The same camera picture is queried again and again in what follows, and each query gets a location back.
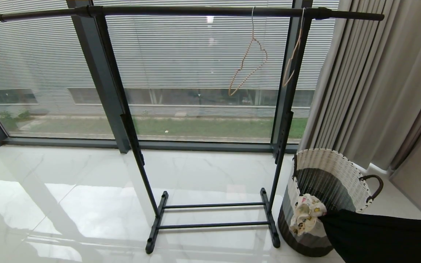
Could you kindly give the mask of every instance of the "clothes rack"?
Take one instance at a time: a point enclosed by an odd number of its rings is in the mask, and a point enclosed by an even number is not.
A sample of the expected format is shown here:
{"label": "clothes rack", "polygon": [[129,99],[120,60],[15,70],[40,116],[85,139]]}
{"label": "clothes rack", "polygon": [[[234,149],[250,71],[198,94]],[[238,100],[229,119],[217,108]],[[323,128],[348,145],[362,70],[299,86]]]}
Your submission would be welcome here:
{"label": "clothes rack", "polygon": [[[274,181],[268,198],[267,192],[264,188],[261,188],[259,192],[261,195],[261,202],[247,202],[247,203],[209,203],[204,205],[167,205],[168,193],[164,191],[159,205],[155,201],[152,193],[147,174],[145,172],[145,162],[142,155],[142,151],[139,146],[139,140],[137,139],[136,128],[134,126],[132,115],[126,99],[126,93],[122,86],[121,77],[113,48],[111,46],[110,36],[107,30],[107,22],[105,16],[107,15],[215,15],[215,16],[262,16],[262,17],[301,17],[303,14],[304,21],[301,25],[302,30],[301,42],[299,49],[297,50],[294,59],[291,64],[290,72],[293,71],[293,77],[288,83],[287,99],[284,100],[282,109],[282,120],[279,129],[279,141],[274,144],[274,157],[276,158],[276,172],[274,175]],[[14,20],[26,20],[36,18],[48,18],[48,17],[60,17],[60,16],[81,16],[95,19],[99,35],[102,43],[106,47],[107,60],[110,66],[113,68],[112,75],[116,82],[116,92],[119,96],[122,114],[122,124],[127,133],[130,147],[133,151],[134,158],[136,160],[139,172],[147,190],[152,208],[155,213],[155,220],[151,228],[151,233],[147,239],[145,251],[150,254],[154,250],[157,235],[161,229],[179,229],[179,228],[218,228],[226,226],[259,226],[267,225],[269,232],[272,237],[272,244],[274,247],[279,248],[280,240],[277,233],[276,224],[272,216],[272,206],[274,204],[274,198],[276,194],[277,183],[282,168],[282,162],[284,159],[284,152],[287,146],[287,140],[289,136],[289,130],[291,126],[291,120],[293,118],[293,112],[291,106],[293,97],[295,94],[295,88],[299,78],[301,62],[303,58],[304,49],[306,46],[306,40],[308,32],[311,27],[311,21],[313,19],[322,20],[327,18],[344,18],[344,19],[361,19],[361,20],[383,20],[384,15],[381,14],[368,14],[359,12],[348,12],[348,11],[333,11],[328,8],[269,8],[269,7],[154,7],[154,6],[102,6],[102,5],[86,5],[82,7],[59,9],[59,10],[45,10],[45,11],[34,11],[34,12],[23,12],[23,13],[11,13],[11,14],[0,14],[1,22],[9,22]],[[287,53],[284,57],[284,62],[287,59]],[[192,225],[162,225],[162,218],[166,210],[168,209],[186,209],[186,208],[212,208],[212,207],[236,207],[236,206],[262,206],[266,214],[266,221],[256,222],[236,222],[236,223],[212,223],[212,224],[192,224]]]}

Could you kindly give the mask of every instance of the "glossy floor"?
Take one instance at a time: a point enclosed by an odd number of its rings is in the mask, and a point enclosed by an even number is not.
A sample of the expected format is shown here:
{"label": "glossy floor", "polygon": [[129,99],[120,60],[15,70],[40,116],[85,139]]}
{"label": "glossy floor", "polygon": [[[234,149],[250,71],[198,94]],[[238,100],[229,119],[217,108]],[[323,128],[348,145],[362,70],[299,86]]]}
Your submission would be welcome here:
{"label": "glossy floor", "polygon": [[[144,156],[156,199],[167,190],[170,205],[259,202],[259,190],[270,190],[276,167],[269,154],[144,151]],[[287,155],[275,218],[290,169]],[[368,212],[421,218],[389,182]],[[262,209],[194,209],[168,212],[163,223],[265,219]],[[153,211],[132,153],[0,148],[0,262],[342,262],[335,252],[324,258],[300,256],[284,241],[275,249],[266,226],[164,230],[154,253],[147,255],[144,248],[152,222]]]}

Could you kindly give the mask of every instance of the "beige curtain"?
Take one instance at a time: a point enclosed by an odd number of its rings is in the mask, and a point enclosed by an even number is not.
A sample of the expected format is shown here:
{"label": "beige curtain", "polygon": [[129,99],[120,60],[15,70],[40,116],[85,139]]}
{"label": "beige curtain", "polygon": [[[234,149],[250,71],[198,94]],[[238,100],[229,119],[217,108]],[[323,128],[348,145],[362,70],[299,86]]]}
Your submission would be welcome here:
{"label": "beige curtain", "polygon": [[300,149],[396,168],[421,136],[421,0],[341,0],[339,9],[386,17],[336,22]]}

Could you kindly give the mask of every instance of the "green lawn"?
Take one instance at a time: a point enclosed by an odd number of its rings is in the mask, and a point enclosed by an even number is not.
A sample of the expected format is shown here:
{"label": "green lawn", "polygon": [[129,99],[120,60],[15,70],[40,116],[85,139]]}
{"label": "green lawn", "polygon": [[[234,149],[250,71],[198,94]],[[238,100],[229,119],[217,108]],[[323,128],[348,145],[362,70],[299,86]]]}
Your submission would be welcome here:
{"label": "green lawn", "polygon": [[[306,121],[306,118],[294,118],[289,137],[301,138]],[[269,138],[272,122],[272,119],[136,118],[134,120],[139,135],[239,138]],[[111,134],[111,129],[104,118],[67,118],[47,119],[43,123],[33,125],[27,132]]]}

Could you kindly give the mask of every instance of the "white and gray basket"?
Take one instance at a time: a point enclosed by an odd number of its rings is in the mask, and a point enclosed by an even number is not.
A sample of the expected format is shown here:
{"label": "white and gray basket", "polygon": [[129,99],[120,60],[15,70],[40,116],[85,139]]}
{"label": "white and gray basket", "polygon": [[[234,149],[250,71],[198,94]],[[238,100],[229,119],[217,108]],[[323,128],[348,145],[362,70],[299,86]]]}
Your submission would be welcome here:
{"label": "white and gray basket", "polygon": [[[294,157],[292,180],[285,189],[278,225],[284,240],[305,256],[325,256],[333,250],[320,220],[309,233],[297,236],[289,230],[298,196],[311,194],[324,203],[327,212],[346,209],[361,213],[379,195],[383,181],[377,175],[362,176],[354,163],[330,149],[306,149]],[[371,195],[365,180],[376,178],[379,188]]]}

